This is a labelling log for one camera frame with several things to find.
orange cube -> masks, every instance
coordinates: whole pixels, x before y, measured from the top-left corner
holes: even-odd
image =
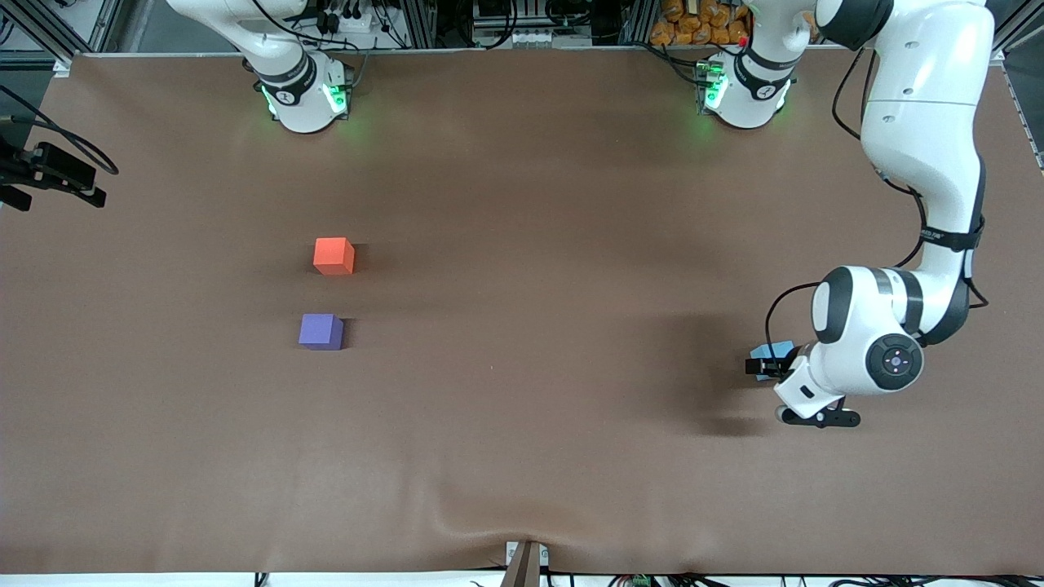
[[[348,275],[355,268],[355,248],[343,236],[315,239],[312,264],[323,275]]]

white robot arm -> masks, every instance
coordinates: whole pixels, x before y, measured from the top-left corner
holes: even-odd
[[[946,341],[969,310],[986,171],[972,122],[986,80],[993,17],[980,0],[820,0],[827,38],[851,49],[873,39],[881,66],[862,147],[882,177],[901,179],[927,209],[914,271],[843,266],[812,297],[816,342],[798,349],[776,393],[808,420],[846,395],[908,388],[922,347]]]
[[[261,80],[268,109],[294,133],[314,133],[348,113],[351,80],[345,65],[268,22],[255,0],[167,0],[236,46]],[[307,0],[258,0],[268,16],[301,14]]]

brown table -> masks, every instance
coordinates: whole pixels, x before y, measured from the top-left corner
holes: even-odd
[[[1044,181],[1000,70],[993,305],[854,430],[778,424],[741,374],[779,291],[914,243],[830,120],[850,58],[739,132],[644,52],[382,55],[313,136],[237,58],[78,58],[44,110],[122,172],[103,210],[2,213],[0,571],[460,568],[519,537],[571,571],[1044,571]],[[332,235],[356,275],[310,267]],[[350,348],[300,349],[305,312]]]

